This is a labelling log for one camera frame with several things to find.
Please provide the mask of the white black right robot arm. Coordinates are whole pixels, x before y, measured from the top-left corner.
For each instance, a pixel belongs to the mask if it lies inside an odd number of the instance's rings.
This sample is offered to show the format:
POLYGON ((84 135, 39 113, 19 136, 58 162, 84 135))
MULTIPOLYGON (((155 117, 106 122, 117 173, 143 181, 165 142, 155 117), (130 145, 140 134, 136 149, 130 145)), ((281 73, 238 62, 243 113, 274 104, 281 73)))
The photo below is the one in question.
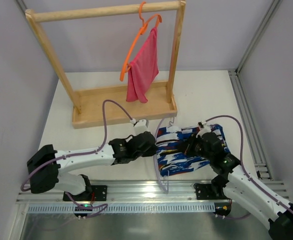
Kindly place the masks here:
POLYGON ((265 226, 273 240, 293 240, 293 203, 247 172, 237 157, 224 150, 215 133, 191 134, 178 150, 209 161, 217 174, 210 187, 214 196, 237 202, 265 226))

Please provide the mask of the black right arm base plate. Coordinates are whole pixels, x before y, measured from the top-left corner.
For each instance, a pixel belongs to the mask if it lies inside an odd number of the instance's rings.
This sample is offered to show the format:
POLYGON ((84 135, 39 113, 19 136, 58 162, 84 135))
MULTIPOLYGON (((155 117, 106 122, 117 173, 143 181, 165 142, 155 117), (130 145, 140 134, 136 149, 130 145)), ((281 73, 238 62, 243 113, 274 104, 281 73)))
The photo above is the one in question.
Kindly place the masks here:
POLYGON ((208 183, 195 183, 193 185, 197 200, 227 200, 220 186, 208 183))

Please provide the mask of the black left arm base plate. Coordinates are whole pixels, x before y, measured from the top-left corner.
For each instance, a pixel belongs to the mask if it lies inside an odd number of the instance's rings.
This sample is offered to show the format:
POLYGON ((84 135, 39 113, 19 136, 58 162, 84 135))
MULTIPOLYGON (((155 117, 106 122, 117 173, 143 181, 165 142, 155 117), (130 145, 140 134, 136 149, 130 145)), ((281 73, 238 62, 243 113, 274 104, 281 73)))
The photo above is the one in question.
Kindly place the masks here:
POLYGON ((68 187, 70 196, 76 202, 105 202, 107 200, 107 185, 80 185, 68 187))

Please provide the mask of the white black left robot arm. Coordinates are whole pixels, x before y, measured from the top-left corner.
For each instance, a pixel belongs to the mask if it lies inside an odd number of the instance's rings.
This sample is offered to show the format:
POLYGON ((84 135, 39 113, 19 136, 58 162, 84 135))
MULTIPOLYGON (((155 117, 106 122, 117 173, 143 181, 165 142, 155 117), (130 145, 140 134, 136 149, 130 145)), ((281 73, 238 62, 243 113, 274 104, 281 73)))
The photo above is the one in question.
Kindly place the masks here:
POLYGON ((55 150, 47 144, 28 161, 29 191, 33 194, 60 190, 81 201, 93 192, 88 176, 71 172, 96 166, 128 164, 157 152, 156 139, 145 131, 129 139, 115 138, 103 146, 75 151, 55 150))

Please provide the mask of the blue white red patterned trousers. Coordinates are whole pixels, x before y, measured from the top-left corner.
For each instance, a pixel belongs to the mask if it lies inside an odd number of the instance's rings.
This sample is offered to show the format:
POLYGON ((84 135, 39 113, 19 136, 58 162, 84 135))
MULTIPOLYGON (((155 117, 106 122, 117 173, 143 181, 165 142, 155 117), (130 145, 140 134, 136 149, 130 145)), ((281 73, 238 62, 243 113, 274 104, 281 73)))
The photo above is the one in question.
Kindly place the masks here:
POLYGON ((156 135, 156 160, 159 174, 162 177, 194 172, 211 164, 199 156, 186 156, 179 152, 178 145, 189 138, 191 134, 197 135, 197 126, 178 127, 176 125, 161 127, 156 135))

